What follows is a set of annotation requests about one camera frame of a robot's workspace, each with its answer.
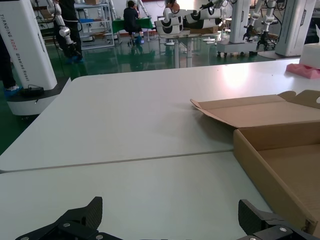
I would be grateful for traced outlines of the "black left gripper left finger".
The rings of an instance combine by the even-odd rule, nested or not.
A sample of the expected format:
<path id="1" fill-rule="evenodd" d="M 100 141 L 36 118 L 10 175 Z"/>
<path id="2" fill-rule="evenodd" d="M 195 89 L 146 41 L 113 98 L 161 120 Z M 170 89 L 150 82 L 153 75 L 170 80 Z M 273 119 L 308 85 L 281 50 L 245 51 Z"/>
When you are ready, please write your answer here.
<path id="1" fill-rule="evenodd" d="M 116 240 L 98 231 L 103 216 L 103 198 L 94 197 L 80 208 L 67 210 L 55 222 L 17 237 L 17 240 Z"/>

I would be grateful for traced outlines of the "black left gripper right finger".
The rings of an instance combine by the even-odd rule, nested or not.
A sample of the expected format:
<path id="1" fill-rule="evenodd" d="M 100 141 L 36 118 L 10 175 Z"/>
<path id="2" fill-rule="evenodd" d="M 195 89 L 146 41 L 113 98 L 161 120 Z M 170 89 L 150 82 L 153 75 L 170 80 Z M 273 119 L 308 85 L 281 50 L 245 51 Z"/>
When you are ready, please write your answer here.
<path id="1" fill-rule="evenodd" d="M 317 240 L 275 213 L 257 209 L 248 200 L 238 202 L 238 223 L 246 236 L 243 240 Z"/>

